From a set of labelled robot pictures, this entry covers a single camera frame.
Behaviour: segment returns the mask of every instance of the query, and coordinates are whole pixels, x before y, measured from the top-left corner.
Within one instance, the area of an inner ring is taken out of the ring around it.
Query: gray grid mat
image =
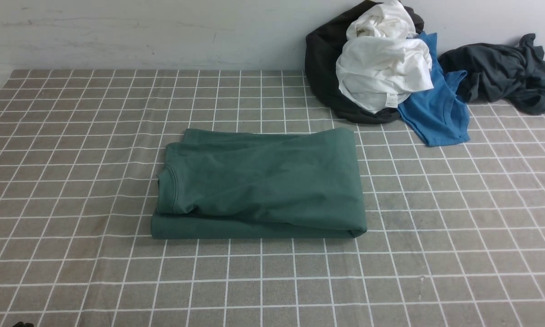
[[[0,91],[0,326],[545,327],[545,116],[466,145],[335,119],[303,73],[17,70]],[[356,240],[152,240],[186,128],[357,135]]]

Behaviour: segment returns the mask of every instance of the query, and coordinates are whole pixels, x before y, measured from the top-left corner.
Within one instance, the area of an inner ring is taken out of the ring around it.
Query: black garment
[[[545,52],[533,46],[534,34],[519,46],[478,43],[450,50],[438,58],[444,72],[466,70],[456,92],[466,102],[509,100],[526,114],[545,113]]]
[[[351,10],[335,17],[329,23],[318,27],[307,35],[305,54],[305,75],[311,91],[319,101],[333,109],[337,116],[360,124],[384,124],[400,117],[396,108],[386,108],[372,114],[361,109],[339,91],[339,81],[335,74],[335,63],[347,42],[345,31],[364,12],[377,5],[364,0]],[[414,9],[405,7],[416,27],[417,33],[424,30],[424,21],[414,13]]]

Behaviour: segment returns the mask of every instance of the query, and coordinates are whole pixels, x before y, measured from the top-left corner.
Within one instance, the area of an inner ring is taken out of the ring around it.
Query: white wall
[[[301,69],[309,31],[358,0],[0,0],[0,70]],[[439,52],[537,33],[545,0],[404,0]]]

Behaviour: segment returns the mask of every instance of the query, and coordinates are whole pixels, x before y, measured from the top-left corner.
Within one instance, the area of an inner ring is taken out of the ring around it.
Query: clothing tag
[[[397,94],[387,93],[387,98],[385,100],[386,108],[397,108]]]

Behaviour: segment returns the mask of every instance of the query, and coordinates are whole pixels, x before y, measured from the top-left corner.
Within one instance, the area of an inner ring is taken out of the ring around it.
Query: folded green t-shirt
[[[366,229],[350,130],[188,129],[165,149],[154,238],[351,238]]]

